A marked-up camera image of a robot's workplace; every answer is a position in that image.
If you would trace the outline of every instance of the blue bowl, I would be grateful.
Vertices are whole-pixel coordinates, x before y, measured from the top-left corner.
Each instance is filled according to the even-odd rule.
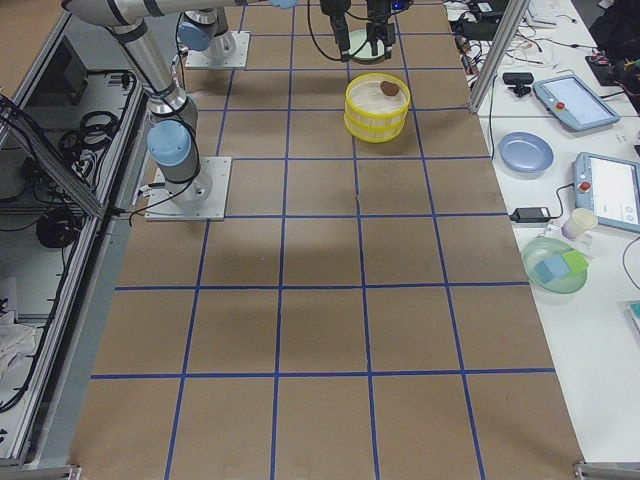
[[[553,163],[553,150],[540,137],[527,132],[513,132],[500,140],[500,156],[512,170],[542,173]]]

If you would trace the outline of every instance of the brown object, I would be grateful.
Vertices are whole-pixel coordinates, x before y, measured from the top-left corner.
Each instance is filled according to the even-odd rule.
[[[395,83],[383,80],[382,82],[380,82],[380,90],[382,90],[382,93],[384,93],[388,97],[395,97],[398,92],[400,92],[400,87]]]

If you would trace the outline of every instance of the light green bowl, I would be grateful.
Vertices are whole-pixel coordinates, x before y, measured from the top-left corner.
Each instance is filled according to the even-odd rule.
[[[586,270],[574,275],[568,275],[564,278],[551,280],[547,283],[543,283],[536,273],[536,265],[543,260],[553,255],[562,255],[571,250],[573,250],[573,248],[569,245],[553,238],[538,237],[532,240],[524,247],[524,250],[522,250],[522,262],[524,263],[524,269],[531,283],[550,292],[562,294],[575,293],[584,287],[584,284],[587,282]]]

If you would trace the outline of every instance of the metal base plate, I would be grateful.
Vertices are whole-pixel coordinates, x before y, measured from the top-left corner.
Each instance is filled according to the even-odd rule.
[[[202,52],[191,50],[184,66],[187,70],[229,70],[233,68],[246,68],[247,54],[249,53],[249,32],[231,32],[236,41],[236,51],[232,55],[221,60],[214,60],[203,55]]]
[[[231,157],[201,157],[200,163],[213,180],[213,190],[203,202],[181,205],[171,200],[151,207],[144,214],[147,220],[175,222],[184,220],[224,220],[227,206],[227,192],[231,176]],[[154,182],[164,182],[160,169],[156,171]],[[151,191],[149,205],[169,198],[164,188]]]

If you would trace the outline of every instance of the blue framed tablet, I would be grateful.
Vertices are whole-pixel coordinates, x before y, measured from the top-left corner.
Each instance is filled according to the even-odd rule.
[[[620,120],[620,115],[575,75],[534,82],[533,91],[571,130],[589,130]]]
[[[601,225],[640,232],[640,163],[582,152],[573,166],[576,206]]]

